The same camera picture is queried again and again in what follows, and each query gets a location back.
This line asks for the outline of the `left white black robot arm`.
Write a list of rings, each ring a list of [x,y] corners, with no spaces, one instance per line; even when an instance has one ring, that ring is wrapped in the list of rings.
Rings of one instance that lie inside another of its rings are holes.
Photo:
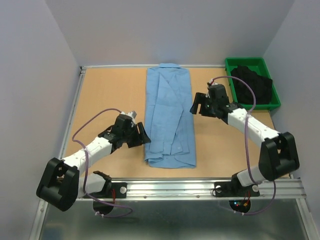
[[[50,159],[36,195],[63,212],[82,197],[115,197],[111,177],[101,171],[90,174],[89,167],[124,144],[134,148],[151,142],[143,123],[136,122],[136,116],[135,111],[121,112],[114,124],[99,133],[88,145],[62,159]]]

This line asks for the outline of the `light blue long sleeve shirt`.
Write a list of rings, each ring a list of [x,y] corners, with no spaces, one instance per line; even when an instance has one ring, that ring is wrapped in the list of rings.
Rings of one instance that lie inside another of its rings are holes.
[[[174,63],[148,68],[144,128],[151,142],[144,147],[144,160],[150,167],[196,167],[192,104],[188,69]]]

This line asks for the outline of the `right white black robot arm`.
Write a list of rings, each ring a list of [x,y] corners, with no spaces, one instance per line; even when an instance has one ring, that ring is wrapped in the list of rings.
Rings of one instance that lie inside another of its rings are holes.
[[[258,185],[274,181],[300,167],[294,136],[269,128],[237,102],[230,102],[222,84],[213,83],[207,93],[196,93],[190,113],[218,118],[242,133],[246,140],[252,140],[259,148],[256,166],[248,165],[235,173],[230,181],[220,181],[213,189],[216,197],[242,197],[250,192],[259,196]]]

